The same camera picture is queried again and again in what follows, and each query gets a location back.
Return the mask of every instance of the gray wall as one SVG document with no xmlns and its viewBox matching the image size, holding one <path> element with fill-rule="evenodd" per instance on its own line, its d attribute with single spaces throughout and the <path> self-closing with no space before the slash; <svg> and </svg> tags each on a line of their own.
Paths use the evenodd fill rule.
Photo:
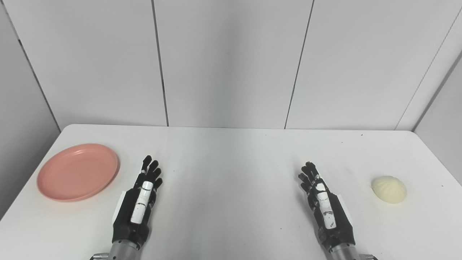
<svg viewBox="0 0 462 260">
<path fill-rule="evenodd" d="M 415 132 L 462 184 L 461 56 Z"/>
<path fill-rule="evenodd" d="M 0 5 L 0 218 L 59 135 Z"/>
</svg>

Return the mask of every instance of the robot finger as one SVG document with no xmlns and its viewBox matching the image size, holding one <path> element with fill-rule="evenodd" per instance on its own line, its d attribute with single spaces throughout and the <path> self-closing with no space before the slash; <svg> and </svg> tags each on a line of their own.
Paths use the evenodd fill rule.
<svg viewBox="0 0 462 260">
<path fill-rule="evenodd" d="M 309 186 L 307 183 L 304 182 L 301 184 L 301 187 L 308 194 L 308 205 L 310 206 L 311 210 L 314 211 L 318 205 L 318 202 L 316 196 L 313 194 L 311 190 L 312 186 Z"/>
<path fill-rule="evenodd" d="M 161 173 L 162 173 L 162 170 L 160 168 L 157 168 L 154 171 L 154 179 L 157 179 Z"/>
<path fill-rule="evenodd" d="M 157 166 L 159 166 L 159 162 L 157 160 L 152 161 L 152 163 L 149 165 L 149 170 L 148 172 L 153 172 L 155 169 L 157 169 Z"/>
<path fill-rule="evenodd" d="M 316 170 L 316 166 L 314 163 L 310 162 L 310 161 L 307 161 L 305 163 L 305 166 L 310 170 L 310 172 L 313 174 L 313 177 L 315 179 L 319 178 L 319 172 Z"/>
<path fill-rule="evenodd" d="M 302 167 L 302 172 L 304 174 L 306 174 L 306 176 L 308 177 L 308 179 L 310 180 L 310 184 L 313 184 L 313 182 L 315 181 L 315 176 L 313 175 L 313 173 L 311 172 L 311 170 L 306 167 L 306 166 L 303 166 Z"/>
<path fill-rule="evenodd" d="M 147 166 L 149 163 L 151 163 L 152 157 L 150 155 L 146 156 L 146 158 L 143 160 L 143 166 L 141 167 L 141 172 L 144 171 L 144 173 L 147 172 Z"/>
<path fill-rule="evenodd" d="M 162 178 L 157 179 L 156 182 L 154 182 L 152 189 L 156 191 L 162 185 L 162 183 L 163 183 Z"/>
</svg>

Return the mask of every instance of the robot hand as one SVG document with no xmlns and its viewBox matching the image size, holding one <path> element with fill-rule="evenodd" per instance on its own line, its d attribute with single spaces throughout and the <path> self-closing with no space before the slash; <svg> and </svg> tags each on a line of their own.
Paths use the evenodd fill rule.
<svg viewBox="0 0 462 260">
<path fill-rule="evenodd" d="M 158 178 L 161 174 L 158 168 L 159 162 L 151 163 L 151 161 L 151 156 L 146 156 L 135 185 L 122 193 L 121 199 L 123 200 L 113 223 L 111 251 L 95 254 L 92 259 L 135 260 L 139 258 L 140 248 L 149 235 L 148 221 L 151 209 L 156 202 L 156 192 L 162 185 L 162 179 Z"/>
<path fill-rule="evenodd" d="M 308 204 L 313 210 L 321 244 L 334 260 L 369 260 L 373 255 L 359 255 L 355 248 L 353 227 L 337 195 L 330 192 L 319 176 L 316 166 L 307 162 L 298 177 L 303 181 L 301 187 L 308 194 Z"/>
</svg>

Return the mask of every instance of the robotic hand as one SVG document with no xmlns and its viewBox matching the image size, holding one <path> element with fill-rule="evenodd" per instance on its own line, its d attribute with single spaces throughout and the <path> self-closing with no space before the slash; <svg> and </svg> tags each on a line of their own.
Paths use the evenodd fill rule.
<svg viewBox="0 0 462 260">
<path fill-rule="evenodd" d="M 301 187 L 308 194 L 308 204 L 318 224 L 321 244 L 334 260 L 377 260 L 371 254 L 358 254 L 355 248 L 353 227 L 337 197 L 330 192 L 319 176 L 316 166 L 307 162 L 298 177 Z"/>
<path fill-rule="evenodd" d="M 122 193 L 122 204 L 114 220 L 114 234 L 109 253 L 95 254 L 90 260 L 135 260 L 149 235 L 148 221 L 156 202 L 156 191 L 162 184 L 158 178 L 159 162 L 151 163 L 151 156 L 143 160 L 141 173 L 133 188 Z"/>
</svg>

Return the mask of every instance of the white table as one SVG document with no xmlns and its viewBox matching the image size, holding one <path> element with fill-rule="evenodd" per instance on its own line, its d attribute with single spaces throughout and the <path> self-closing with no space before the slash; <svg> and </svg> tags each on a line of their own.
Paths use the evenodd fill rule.
<svg viewBox="0 0 462 260">
<path fill-rule="evenodd" d="M 87 142 L 118 154 L 115 179 L 79 202 L 42 196 L 36 178 L 44 162 Z M 308 160 L 342 195 L 360 253 L 460 258 L 462 187 L 414 133 L 104 125 L 64 129 L 0 222 L 1 258 L 87 260 L 107 252 L 114 207 L 147 154 L 159 160 L 164 184 L 143 260 L 325 259 L 297 178 Z M 387 174 L 407 185 L 401 204 L 370 188 Z"/>
</svg>

